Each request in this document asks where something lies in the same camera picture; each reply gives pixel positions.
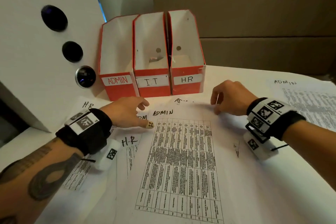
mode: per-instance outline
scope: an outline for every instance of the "black circular hole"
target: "black circular hole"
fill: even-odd
[[[83,49],[75,42],[69,41],[62,46],[62,53],[66,60],[75,63],[82,59]]]
[[[96,72],[89,66],[82,66],[77,70],[75,79],[80,87],[90,88],[96,81]]]
[[[41,10],[42,19],[53,31],[62,32],[68,26],[68,19],[63,11],[53,5],[46,5]]]

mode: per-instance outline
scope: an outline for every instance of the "wristband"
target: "wristband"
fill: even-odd
[[[106,146],[111,129],[111,119],[103,111],[91,108],[67,120],[56,136],[66,145],[78,148],[85,156],[95,154]]]
[[[251,132],[253,127],[261,133],[264,138],[257,139],[264,143],[271,136],[280,141],[286,129],[298,122],[306,120],[305,117],[297,113],[296,109],[288,104],[268,98],[259,98],[253,101],[247,109],[246,128]]]

